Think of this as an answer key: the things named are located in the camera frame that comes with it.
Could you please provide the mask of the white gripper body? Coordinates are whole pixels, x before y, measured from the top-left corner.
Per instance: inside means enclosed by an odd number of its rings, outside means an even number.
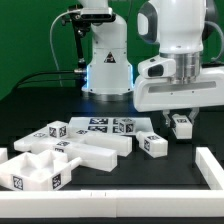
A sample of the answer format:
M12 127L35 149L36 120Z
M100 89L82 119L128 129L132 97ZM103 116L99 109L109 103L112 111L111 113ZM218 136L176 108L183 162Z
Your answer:
M224 105L224 66L203 68L195 81L172 83L173 59L153 57L138 64L133 103L139 112Z

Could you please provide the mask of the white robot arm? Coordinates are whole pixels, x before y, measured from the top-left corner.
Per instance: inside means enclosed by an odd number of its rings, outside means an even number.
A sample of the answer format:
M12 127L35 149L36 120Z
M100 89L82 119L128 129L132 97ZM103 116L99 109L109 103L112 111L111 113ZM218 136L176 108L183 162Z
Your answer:
M119 18L94 23L82 91L101 100L132 92L139 112L224 105L224 65L201 64L203 40L215 26L214 0L147 0L137 13L139 40L130 44L142 58L134 76L126 26Z

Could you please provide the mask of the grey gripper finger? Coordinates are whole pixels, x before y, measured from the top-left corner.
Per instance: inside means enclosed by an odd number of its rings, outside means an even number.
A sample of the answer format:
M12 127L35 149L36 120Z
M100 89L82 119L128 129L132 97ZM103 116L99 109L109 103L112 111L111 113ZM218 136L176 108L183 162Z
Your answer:
M193 108L189 114L189 119L191 121L191 123L195 122L195 118L197 117L199 113L199 108Z
M163 117L165 118L165 124L168 128L173 128L174 127L174 120L170 116L170 111L169 110L163 110L162 111Z

